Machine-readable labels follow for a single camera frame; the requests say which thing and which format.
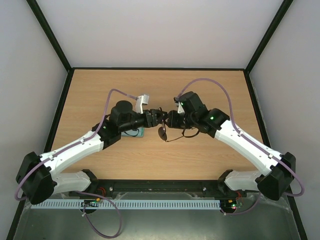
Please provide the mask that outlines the dark round sunglasses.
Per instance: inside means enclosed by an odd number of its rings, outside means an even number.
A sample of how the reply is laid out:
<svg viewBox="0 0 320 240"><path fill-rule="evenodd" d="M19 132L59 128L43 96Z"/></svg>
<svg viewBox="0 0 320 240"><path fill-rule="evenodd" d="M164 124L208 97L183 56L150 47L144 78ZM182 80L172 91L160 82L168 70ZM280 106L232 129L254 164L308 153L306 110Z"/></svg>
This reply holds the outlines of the dark round sunglasses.
<svg viewBox="0 0 320 240"><path fill-rule="evenodd" d="M200 131L195 127L189 129L170 128L168 118L157 119L156 121L158 123L157 134L164 143L172 143L181 139L192 139L200 134Z"/></svg>

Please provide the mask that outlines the grey glasses case green lining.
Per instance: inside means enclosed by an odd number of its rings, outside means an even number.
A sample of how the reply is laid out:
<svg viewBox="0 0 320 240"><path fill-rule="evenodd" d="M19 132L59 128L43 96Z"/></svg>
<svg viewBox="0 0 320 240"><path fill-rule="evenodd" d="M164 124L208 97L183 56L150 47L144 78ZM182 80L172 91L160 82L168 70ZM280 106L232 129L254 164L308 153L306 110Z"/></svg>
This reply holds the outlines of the grey glasses case green lining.
<svg viewBox="0 0 320 240"><path fill-rule="evenodd" d="M144 136L145 129L140 127L138 129L126 130L121 133L122 137L130 137L130 138L142 138Z"/></svg>

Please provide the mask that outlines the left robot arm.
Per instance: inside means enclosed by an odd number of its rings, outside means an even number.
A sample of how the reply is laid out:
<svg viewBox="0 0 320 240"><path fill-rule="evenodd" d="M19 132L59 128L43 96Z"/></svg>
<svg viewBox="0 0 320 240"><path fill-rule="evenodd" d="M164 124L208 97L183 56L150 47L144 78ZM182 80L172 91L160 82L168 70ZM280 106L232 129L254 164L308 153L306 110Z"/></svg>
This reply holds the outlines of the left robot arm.
<svg viewBox="0 0 320 240"><path fill-rule="evenodd" d="M121 100L79 139L50 152L40 155L28 153L18 170L16 182L24 198L33 205L47 200L54 194L85 191L93 178L84 171L64 173L63 171L77 161L115 144L123 132L139 128L153 128L162 123L167 116L161 108L135 112L133 105Z"/></svg>

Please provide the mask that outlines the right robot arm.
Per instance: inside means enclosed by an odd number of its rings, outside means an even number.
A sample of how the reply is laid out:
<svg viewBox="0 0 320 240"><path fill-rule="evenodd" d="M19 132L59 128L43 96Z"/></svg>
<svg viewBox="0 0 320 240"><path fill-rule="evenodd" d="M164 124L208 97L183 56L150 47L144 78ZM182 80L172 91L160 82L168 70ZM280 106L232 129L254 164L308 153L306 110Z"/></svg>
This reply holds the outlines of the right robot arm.
<svg viewBox="0 0 320 240"><path fill-rule="evenodd" d="M218 183L218 191L229 196L235 190L259 191L265 197L278 201L294 180L296 157L282 154L247 134L218 108L207 109L193 91L174 98L177 110L168 113L166 124L174 129L196 128L200 133L230 146L255 167L255 171L226 173Z"/></svg>

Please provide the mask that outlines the right controller board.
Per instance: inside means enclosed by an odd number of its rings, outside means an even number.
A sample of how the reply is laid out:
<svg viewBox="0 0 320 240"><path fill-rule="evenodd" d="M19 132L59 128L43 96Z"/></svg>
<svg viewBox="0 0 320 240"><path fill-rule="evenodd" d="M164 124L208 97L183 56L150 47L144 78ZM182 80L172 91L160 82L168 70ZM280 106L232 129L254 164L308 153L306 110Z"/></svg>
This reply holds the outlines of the right controller board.
<svg viewBox="0 0 320 240"><path fill-rule="evenodd" d="M227 199L227 200L221 200L220 201L220 207L224 209L238 209L242 208L244 205L244 200L241 197L235 198L235 199Z"/></svg>

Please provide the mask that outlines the controller board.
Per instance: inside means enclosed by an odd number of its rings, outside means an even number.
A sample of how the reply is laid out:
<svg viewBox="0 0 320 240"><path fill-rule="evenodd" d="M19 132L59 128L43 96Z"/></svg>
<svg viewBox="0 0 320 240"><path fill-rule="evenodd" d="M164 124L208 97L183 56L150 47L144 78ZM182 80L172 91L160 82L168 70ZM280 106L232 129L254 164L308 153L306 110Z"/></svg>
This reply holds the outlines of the controller board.
<svg viewBox="0 0 320 240"><path fill-rule="evenodd" d="M221 200L220 201L220 207L224 209L238 209L242 208L244 205L244 200L241 197L235 198L235 199L227 199L227 200Z"/></svg>
<svg viewBox="0 0 320 240"><path fill-rule="evenodd" d="M83 208L84 206L97 208L100 204L103 203L103 199L98 197L95 199L84 199L83 202L80 204L80 207Z"/></svg>

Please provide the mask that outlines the left controller board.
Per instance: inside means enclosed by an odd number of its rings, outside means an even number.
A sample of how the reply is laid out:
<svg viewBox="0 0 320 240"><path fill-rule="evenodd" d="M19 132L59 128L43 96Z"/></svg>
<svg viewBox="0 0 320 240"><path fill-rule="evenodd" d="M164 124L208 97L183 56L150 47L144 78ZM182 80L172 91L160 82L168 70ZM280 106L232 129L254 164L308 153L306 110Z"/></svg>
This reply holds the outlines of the left controller board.
<svg viewBox="0 0 320 240"><path fill-rule="evenodd" d="M84 206L97 208L100 204L103 203L103 199L98 197L95 199L84 199L83 202L80 204L80 207L83 208Z"/></svg>

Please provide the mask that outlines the black aluminium frame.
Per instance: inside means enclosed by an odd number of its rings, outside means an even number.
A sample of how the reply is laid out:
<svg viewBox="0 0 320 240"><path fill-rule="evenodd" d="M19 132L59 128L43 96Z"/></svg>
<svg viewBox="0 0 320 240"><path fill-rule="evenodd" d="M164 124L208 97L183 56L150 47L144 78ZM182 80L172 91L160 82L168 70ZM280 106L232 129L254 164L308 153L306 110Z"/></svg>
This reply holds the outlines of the black aluminium frame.
<svg viewBox="0 0 320 240"><path fill-rule="evenodd" d="M78 137L93 125L103 103L103 95L116 86L124 91L148 92L151 106L172 107L172 98L193 77L208 74L223 84L231 95L235 115L265 144L266 126L254 93L250 72L266 48L292 2L281 3L246 68L81 68L70 67L45 144L49 151ZM123 140L106 153L81 160L71 171L91 169L102 179L130 181L204 181L217 179L227 169L251 171L253 164L230 147L207 136L193 144L183 140L165 146L148 129L141 140Z"/></svg>

